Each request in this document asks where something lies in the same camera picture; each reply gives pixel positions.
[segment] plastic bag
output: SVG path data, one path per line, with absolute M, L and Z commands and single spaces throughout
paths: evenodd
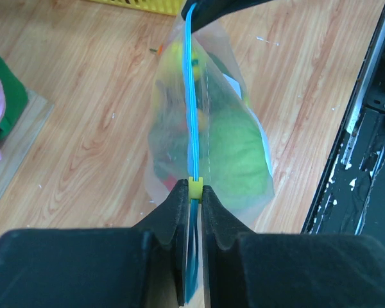
M 158 64 L 151 97 L 153 121 L 144 181 L 161 204 L 176 181 L 188 178 L 184 21 L 178 17 Z M 214 22 L 192 38 L 198 112 L 200 176 L 221 203 L 250 226 L 273 197 L 269 146 L 227 34 Z

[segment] blue strap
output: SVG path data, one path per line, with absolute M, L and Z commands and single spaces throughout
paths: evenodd
M 185 105 L 187 127 L 189 132 L 189 143 L 187 149 L 188 173 L 194 181 L 199 178 L 200 143 L 198 138 L 198 111 L 194 86 L 194 73 L 192 66 L 192 44 L 191 44 L 191 15 L 196 4 L 194 3 L 185 18 L 185 37 L 183 55 L 183 76 L 185 87 Z M 188 247 L 187 247 L 187 269 L 185 277 L 185 300 L 188 303 L 198 287 L 198 200 L 191 200 L 191 211 L 189 218 Z

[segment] yellow plastic crate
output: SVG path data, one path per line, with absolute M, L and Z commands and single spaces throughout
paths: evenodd
M 166 15 L 177 15 L 184 3 L 184 0 L 90 0 L 99 3 L 106 3 L 136 10 L 144 10 Z

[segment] wood grain surface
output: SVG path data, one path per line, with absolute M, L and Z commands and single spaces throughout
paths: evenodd
M 276 197 L 260 232 L 299 232 L 383 0 L 276 0 L 222 20 L 269 137 Z M 0 201 L 11 228 L 131 226 L 151 81 L 172 17 L 79 0 L 0 0 L 0 55 L 55 109 Z
M 52 103 L 32 90 L 27 90 L 27 94 L 26 108 L 12 132 L 0 145 L 3 156 L 0 161 L 0 198 L 53 109 Z

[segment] yellow clip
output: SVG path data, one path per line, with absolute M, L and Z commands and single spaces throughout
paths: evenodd
M 203 199 L 203 178 L 198 178 L 195 182 L 193 177 L 188 178 L 188 202 L 191 203 L 191 199 L 198 199 L 200 203 Z

